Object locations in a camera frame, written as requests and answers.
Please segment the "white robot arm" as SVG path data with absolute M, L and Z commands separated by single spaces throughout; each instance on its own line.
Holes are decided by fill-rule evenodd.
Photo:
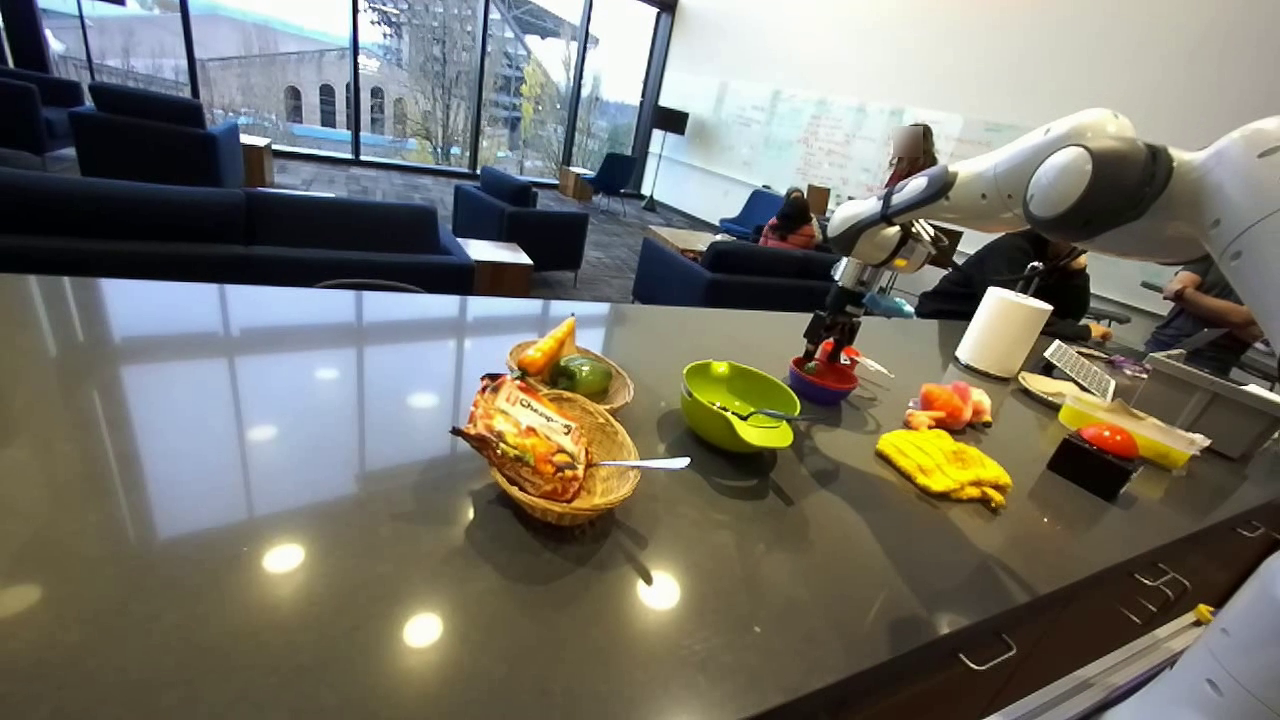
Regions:
M 922 264 L 922 219 L 1037 229 L 1152 264 L 1212 254 L 1262 339 L 1280 339 L 1280 116 L 1247 121 L 1206 146 L 1167 146 L 1117 107 L 1079 107 L 992 152 L 939 160 L 871 200 L 836 202 L 814 222 L 836 267 L 802 329 L 802 359 L 821 344 L 847 346 L 863 294 L 888 272 Z

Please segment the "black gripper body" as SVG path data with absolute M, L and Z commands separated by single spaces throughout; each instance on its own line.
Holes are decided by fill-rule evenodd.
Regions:
M 883 222 L 883 219 L 826 219 L 826 249 L 836 252 L 832 289 L 802 329 L 802 344 L 832 336 L 857 339 L 863 319 L 863 294 L 877 292 L 888 274 L 915 272 L 933 254 L 933 234 L 921 219 Z

